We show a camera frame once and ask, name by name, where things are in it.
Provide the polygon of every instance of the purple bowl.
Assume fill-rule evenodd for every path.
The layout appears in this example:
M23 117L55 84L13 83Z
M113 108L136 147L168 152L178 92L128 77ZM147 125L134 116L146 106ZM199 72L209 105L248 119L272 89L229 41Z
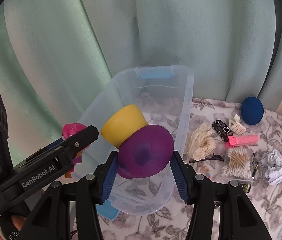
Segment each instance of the purple bowl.
M120 145L118 174L126 179L153 176L169 163L173 149L167 129L154 124L142 127Z

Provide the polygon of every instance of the yellow bowl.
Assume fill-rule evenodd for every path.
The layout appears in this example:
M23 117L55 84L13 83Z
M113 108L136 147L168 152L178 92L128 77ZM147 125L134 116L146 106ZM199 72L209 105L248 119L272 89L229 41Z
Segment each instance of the yellow bowl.
M128 105L116 112L101 129L103 138L119 148L133 133L148 125L136 105Z

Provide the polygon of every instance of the bed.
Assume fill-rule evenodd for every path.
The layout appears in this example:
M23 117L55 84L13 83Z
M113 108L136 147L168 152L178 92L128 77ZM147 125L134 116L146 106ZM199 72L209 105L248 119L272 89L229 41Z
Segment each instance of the bed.
M240 114L241 104L227 103L224 101L193 98L189 133L198 128L202 123L212 124L216 119L228 123L229 118ZM160 125L173 126L171 120L160 120ZM269 110L264 110L264 116L257 125L247 125L245 134L258 134L260 141L257 145L249 146L256 152L255 158L272 149L277 149L282 155L282 116ZM214 154L224 156L225 146L216 134L217 147ZM188 163L187 147L183 153L183 160ZM211 176L212 181L218 182L222 162L205 161L193 164L193 168L202 171L204 175ZM149 188L156 187L149 180ZM254 183L247 194L259 212L273 240L282 239L282 182L276 186L269 186L267 182L256 173ZM121 212L114 221L99 217L102 233L105 240L183 240L187 234L193 207L187 206L180 199L177 188L174 188L172 197L164 208L147 216L132 216ZM213 219L212 239L218 239L219 209L216 208Z

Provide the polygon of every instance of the black toy car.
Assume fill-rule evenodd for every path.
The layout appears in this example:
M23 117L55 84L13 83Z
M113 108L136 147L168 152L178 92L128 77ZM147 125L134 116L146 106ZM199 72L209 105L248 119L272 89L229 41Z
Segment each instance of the black toy car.
M229 135L233 135L230 128L221 120L215 120L212 123L212 129L215 130L221 136L221 140L225 142L228 141Z

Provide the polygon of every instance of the metal screw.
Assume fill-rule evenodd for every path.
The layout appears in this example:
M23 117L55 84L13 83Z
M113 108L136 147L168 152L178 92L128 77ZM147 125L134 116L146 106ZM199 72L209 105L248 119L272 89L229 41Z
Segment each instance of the metal screw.
M93 174L88 174L86 177L85 177L85 179L86 180L93 180L94 179L94 175Z
M195 175L195 178L196 178L197 180L203 180L203 179L204 179L204 176L203 176L202 174L197 174L197 175Z
M52 187L59 187L59 185L60 185L60 181L57 180L51 183Z
M232 187L237 187L237 186L239 186L239 183L237 182L237 180L231 180L231 181L230 181L230 184L231 184Z

